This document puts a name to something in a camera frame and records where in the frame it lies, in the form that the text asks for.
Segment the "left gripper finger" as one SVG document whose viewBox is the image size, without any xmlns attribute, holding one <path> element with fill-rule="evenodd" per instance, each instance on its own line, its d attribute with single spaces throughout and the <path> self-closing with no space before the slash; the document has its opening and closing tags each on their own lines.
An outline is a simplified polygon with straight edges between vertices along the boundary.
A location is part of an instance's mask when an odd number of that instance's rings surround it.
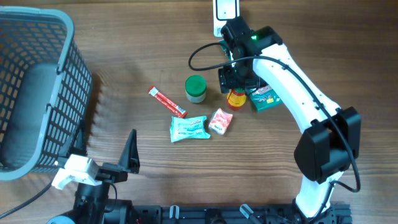
<svg viewBox="0 0 398 224">
<path fill-rule="evenodd" d="M 137 131 L 133 129 L 119 158 L 118 167 L 124 172 L 138 174 L 140 166 L 137 150 Z"/>
<path fill-rule="evenodd" d="M 58 158 L 69 158 L 72 154 L 87 156 L 85 128 L 85 121 L 81 119 L 59 150 Z"/>
</svg>

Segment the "red sauce bottle green cap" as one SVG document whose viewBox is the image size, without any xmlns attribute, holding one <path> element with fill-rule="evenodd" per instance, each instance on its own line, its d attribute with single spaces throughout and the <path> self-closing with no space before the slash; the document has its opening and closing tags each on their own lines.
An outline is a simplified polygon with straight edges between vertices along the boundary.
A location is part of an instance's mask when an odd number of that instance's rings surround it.
<svg viewBox="0 0 398 224">
<path fill-rule="evenodd" d="M 231 89 L 226 98 L 228 107 L 234 111 L 240 110 L 244 106 L 246 98 L 247 96 L 242 88 Z"/>
</svg>

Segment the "dark green box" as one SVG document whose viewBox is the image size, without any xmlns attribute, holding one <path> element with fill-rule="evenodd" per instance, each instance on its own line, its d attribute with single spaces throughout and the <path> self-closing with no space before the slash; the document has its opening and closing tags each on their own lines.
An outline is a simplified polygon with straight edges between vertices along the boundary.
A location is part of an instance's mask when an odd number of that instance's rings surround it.
<svg viewBox="0 0 398 224">
<path fill-rule="evenodd" d="M 280 97 L 269 85 L 258 89 L 252 88 L 248 93 L 251 93 L 248 97 L 258 113 L 282 104 Z"/>
</svg>

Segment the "clear jar green lid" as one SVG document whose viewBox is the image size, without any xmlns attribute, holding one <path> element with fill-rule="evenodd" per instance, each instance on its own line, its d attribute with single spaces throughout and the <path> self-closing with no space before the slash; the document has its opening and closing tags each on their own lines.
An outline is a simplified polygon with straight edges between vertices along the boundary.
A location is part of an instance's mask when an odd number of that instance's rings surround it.
<svg viewBox="0 0 398 224">
<path fill-rule="evenodd" d="M 192 103 L 201 103 L 206 97 L 206 80 L 200 75 L 192 75 L 186 79 L 185 92 Z"/>
</svg>

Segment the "red white snack packet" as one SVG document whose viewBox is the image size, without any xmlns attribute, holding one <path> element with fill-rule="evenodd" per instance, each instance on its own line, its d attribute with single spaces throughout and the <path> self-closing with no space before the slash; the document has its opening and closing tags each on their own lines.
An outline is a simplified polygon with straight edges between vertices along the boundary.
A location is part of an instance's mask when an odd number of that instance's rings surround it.
<svg viewBox="0 0 398 224">
<path fill-rule="evenodd" d="M 218 108 L 210 119 L 208 128 L 217 134 L 224 135 L 231 123 L 233 115 Z"/>
</svg>

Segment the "teal tissue packet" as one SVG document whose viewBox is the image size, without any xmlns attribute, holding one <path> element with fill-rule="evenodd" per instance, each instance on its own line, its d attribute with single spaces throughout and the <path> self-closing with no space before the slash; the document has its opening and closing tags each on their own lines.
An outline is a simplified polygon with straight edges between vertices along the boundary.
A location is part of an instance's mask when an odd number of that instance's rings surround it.
<svg viewBox="0 0 398 224">
<path fill-rule="evenodd" d="M 209 139 L 210 134 L 205 131 L 206 119 L 206 116 L 197 116 L 194 118 L 173 117 L 170 125 L 170 141 Z"/>
</svg>

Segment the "red stick packet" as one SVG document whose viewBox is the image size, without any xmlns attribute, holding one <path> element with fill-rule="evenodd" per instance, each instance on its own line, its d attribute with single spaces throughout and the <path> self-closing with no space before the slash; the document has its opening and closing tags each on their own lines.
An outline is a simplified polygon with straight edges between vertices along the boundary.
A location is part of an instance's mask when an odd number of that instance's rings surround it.
<svg viewBox="0 0 398 224">
<path fill-rule="evenodd" d="M 181 108 L 178 104 L 164 95 L 155 86 L 149 88 L 149 94 L 153 96 L 159 103 L 171 111 L 176 117 L 184 118 L 187 115 L 187 111 Z"/>
</svg>

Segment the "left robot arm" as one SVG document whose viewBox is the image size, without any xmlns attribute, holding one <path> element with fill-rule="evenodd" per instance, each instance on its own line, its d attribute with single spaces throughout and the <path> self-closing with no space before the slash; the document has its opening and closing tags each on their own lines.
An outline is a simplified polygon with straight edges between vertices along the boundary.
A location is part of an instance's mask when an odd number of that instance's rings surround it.
<svg viewBox="0 0 398 224">
<path fill-rule="evenodd" d="M 109 198 L 115 184 L 127 181 L 129 174 L 140 169 L 137 151 L 137 131 L 133 129 L 117 164 L 99 166 L 87 156 L 85 122 L 67 138 L 58 152 L 55 165 L 59 167 L 52 186 L 62 190 L 70 182 L 78 184 L 73 208 L 51 218 L 51 224 L 61 223 L 141 223 L 142 218 L 130 200 Z"/>
</svg>

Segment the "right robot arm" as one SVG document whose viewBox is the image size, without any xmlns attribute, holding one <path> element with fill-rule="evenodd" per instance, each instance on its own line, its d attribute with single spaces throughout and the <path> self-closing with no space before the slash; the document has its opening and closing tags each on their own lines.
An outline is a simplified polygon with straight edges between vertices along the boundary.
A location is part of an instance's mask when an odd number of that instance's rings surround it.
<svg viewBox="0 0 398 224">
<path fill-rule="evenodd" d="M 295 205 L 306 222 L 329 209 L 335 185 L 349 167 L 360 190 L 358 167 L 361 117 L 324 95 L 294 62 L 277 32 L 265 26 L 252 30 L 243 17 L 226 21 L 220 34 L 232 61 L 218 70 L 220 89 L 247 92 L 270 85 L 288 108 L 302 136 L 294 151 L 303 174 Z"/>
</svg>

